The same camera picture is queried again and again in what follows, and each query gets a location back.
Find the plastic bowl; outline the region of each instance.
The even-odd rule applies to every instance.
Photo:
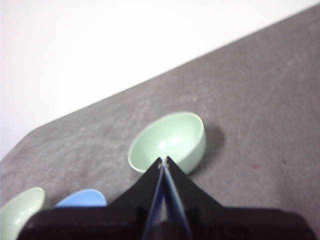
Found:
[[[201,118],[193,112],[175,112],[159,118],[133,140],[130,166],[144,173],[158,158],[169,156],[186,174],[199,164],[205,153],[206,135]]]
[[[58,202],[54,207],[105,207],[105,196],[95,189],[83,189],[72,193]]]
[[[50,207],[46,193],[40,187],[15,196],[1,209],[1,239],[15,240],[33,214]]]

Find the bowl rim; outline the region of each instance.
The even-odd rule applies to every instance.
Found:
[[[131,168],[133,168],[134,170],[136,170],[137,172],[139,173],[145,173],[146,170],[143,170],[143,169],[140,169],[140,168],[137,168],[135,167],[133,164],[132,164],[132,159],[131,159],[131,155],[132,155],[132,151],[134,149],[134,146],[136,145],[137,141],[142,137],[142,135],[144,134],[145,131],[147,131],[148,129],[152,128],[154,125],[156,125],[158,122],[160,121],[163,121],[165,119],[168,119],[168,118],[171,118],[175,115],[190,115],[190,116],[193,116],[195,117],[196,119],[198,119],[199,123],[200,123],[200,130],[199,130],[199,135],[196,139],[195,144],[182,156],[182,160],[185,159],[187,156],[190,155],[190,153],[192,153],[196,147],[200,144],[201,142],[201,139],[204,135],[204,132],[205,132],[205,126],[204,126],[204,123],[202,121],[202,119],[197,115],[195,114],[194,112],[191,112],[191,111],[176,111],[176,112],[172,112],[172,113],[169,113],[169,114],[166,114],[160,118],[157,118],[156,120],[152,121],[151,123],[149,123],[146,127],[144,127],[137,135],[136,137],[133,139],[130,147],[129,147],[129,151],[128,151],[128,154],[127,154],[127,160],[129,162],[129,165]]]
[[[30,192],[33,192],[33,191],[40,191],[40,203],[39,205],[37,206],[37,209],[35,211],[38,211],[40,210],[44,203],[45,203],[45,199],[46,199],[46,191],[41,188],[41,187],[31,187],[31,188],[28,188],[27,190],[24,190],[22,192],[20,192],[19,194],[17,194],[16,196],[14,196],[13,198],[11,198],[2,208],[1,208],[1,215],[6,212],[6,210],[11,206],[11,205],[14,205],[16,204],[16,202],[22,197],[24,196],[25,194],[28,194]]]

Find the blue bowl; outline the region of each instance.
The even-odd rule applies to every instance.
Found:
[[[54,207],[105,207],[107,201],[105,196],[94,189],[83,189],[59,201]]]

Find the green bowl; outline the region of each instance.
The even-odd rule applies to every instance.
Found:
[[[40,187],[15,196],[1,209],[1,240],[15,240],[33,214],[50,207],[46,193]]]
[[[130,166],[144,173],[158,158],[169,156],[186,174],[205,153],[206,135],[201,118],[193,112],[175,112],[152,122],[133,140]]]

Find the gray table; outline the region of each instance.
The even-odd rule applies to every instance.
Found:
[[[53,203],[83,188],[111,202],[140,176],[135,135],[181,110],[205,124],[199,187],[300,213],[320,237],[320,5],[33,130],[1,162],[2,205],[33,186]]]

